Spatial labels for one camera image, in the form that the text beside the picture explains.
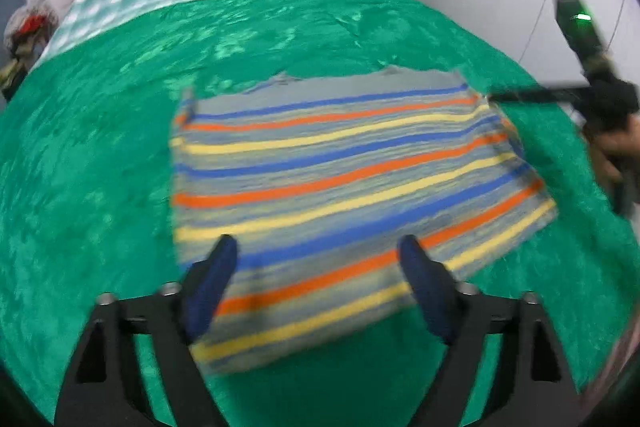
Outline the right hand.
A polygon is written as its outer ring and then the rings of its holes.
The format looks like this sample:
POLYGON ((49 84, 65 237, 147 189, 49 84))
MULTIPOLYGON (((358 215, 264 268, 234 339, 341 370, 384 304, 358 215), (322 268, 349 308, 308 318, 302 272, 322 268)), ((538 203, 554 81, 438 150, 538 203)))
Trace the right hand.
POLYGON ((625 167, 632 179, 630 198, 639 204, 639 115, 629 115, 623 128, 613 131, 597 131, 585 124, 582 136, 597 184, 605 194, 612 196, 614 185, 624 182, 625 167))

